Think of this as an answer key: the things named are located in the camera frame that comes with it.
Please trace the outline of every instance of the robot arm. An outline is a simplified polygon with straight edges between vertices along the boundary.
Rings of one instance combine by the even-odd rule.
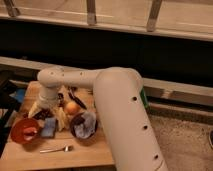
[[[94,99],[118,171],[167,171],[163,155],[144,109],[140,74],[127,68],[64,72],[40,71],[43,85],[38,105],[57,102],[61,85],[93,88]]]

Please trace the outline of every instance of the dark wall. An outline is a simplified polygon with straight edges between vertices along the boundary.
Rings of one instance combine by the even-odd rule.
[[[0,55],[213,86],[213,43],[0,20]]]

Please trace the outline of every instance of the orange bowl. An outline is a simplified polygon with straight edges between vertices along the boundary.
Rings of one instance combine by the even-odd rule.
[[[18,144],[27,144],[36,138],[38,131],[39,131],[39,124],[37,120],[33,118],[25,118],[18,121],[12,127],[10,136],[11,139]]]

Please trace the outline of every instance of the spoon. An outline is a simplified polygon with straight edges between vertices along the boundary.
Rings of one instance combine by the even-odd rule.
[[[72,150],[73,150],[73,146],[69,145],[69,146],[65,146],[63,148],[41,150],[40,153],[50,153],[50,152],[57,152],[57,151],[69,152]]]

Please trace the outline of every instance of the shelf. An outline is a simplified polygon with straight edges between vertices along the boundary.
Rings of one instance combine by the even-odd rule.
[[[96,23],[88,23],[91,0],[14,0],[11,18],[0,0],[0,18],[63,24],[138,34],[213,40],[213,1],[163,0],[153,32],[147,31],[152,0],[96,0]]]

